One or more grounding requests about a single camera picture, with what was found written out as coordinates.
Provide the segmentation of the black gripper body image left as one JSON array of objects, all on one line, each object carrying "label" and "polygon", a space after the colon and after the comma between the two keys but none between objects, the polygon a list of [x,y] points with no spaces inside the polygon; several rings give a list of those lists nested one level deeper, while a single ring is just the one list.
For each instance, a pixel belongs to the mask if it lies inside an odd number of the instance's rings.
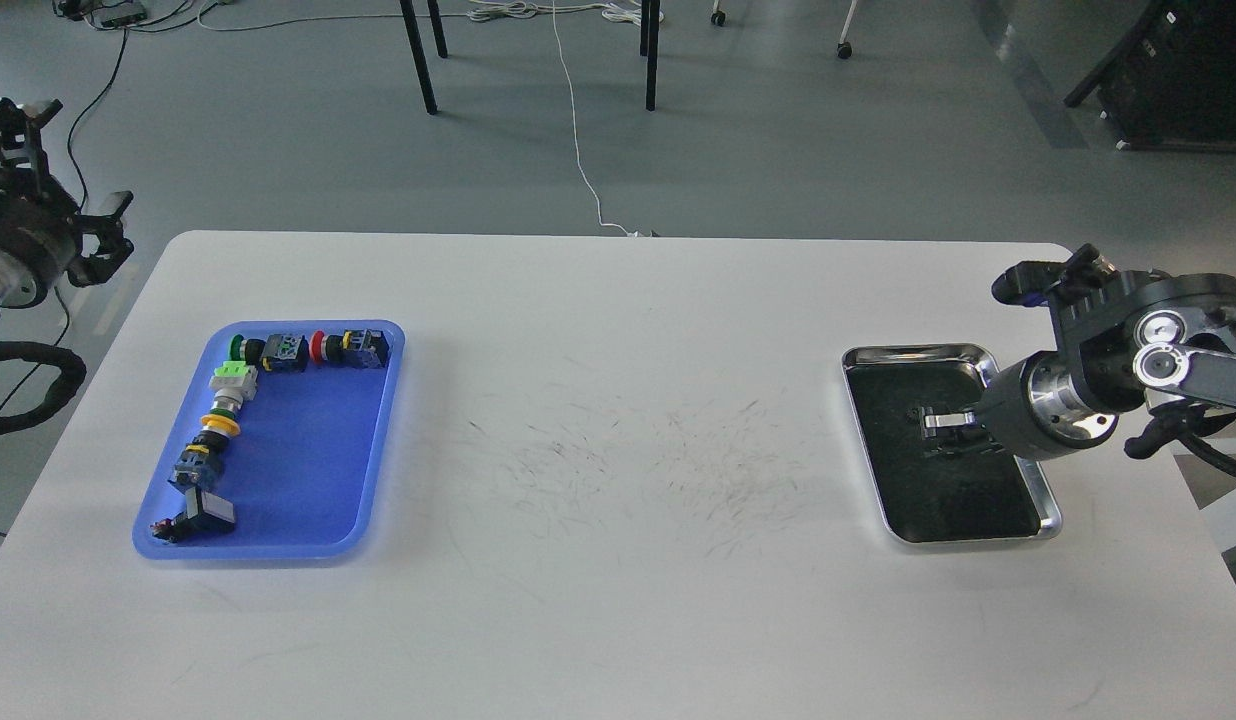
[{"label": "black gripper body image left", "polygon": [[0,308],[41,304],[75,254],[66,220],[0,193]]}]

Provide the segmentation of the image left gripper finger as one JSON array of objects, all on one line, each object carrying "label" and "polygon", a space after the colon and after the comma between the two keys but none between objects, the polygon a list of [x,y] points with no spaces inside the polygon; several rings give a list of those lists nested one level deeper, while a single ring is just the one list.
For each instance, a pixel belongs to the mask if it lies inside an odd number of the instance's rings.
[{"label": "image left gripper finger", "polygon": [[124,212],[133,203],[133,191],[114,191],[103,200],[100,214],[77,211],[70,217],[78,252],[66,266],[73,287],[96,287],[111,282],[133,254],[133,242],[125,237]]},{"label": "image left gripper finger", "polygon": [[69,193],[52,177],[41,138],[61,110],[57,99],[19,105],[0,98],[0,193],[66,217]]}]

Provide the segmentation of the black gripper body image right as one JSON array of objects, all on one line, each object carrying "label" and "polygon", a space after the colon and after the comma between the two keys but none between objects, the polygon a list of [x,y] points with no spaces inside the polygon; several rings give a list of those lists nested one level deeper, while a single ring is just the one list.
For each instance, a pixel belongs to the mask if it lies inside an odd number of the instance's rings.
[{"label": "black gripper body image right", "polygon": [[1112,437],[1116,414],[1085,404],[1056,351],[1038,351],[999,372],[976,401],[976,421],[1023,459],[1057,459]]}]

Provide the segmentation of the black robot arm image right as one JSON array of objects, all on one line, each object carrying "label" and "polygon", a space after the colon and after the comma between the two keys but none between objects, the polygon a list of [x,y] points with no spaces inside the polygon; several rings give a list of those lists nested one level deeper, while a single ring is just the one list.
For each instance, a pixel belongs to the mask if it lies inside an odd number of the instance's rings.
[{"label": "black robot arm image right", "polygon": [[912,408],[926,454],[1056,459],[1103,445],[1120,415],[1148,406],[1125,454],[1177,442],[1236,478],[1236,459],[1208,441],[1236,420],[1236,278],[1122,272],[1086,243],[1062,263],[1021,261],[990,291],[1046,308],[1054,348],[997,372],[971,404]]}]

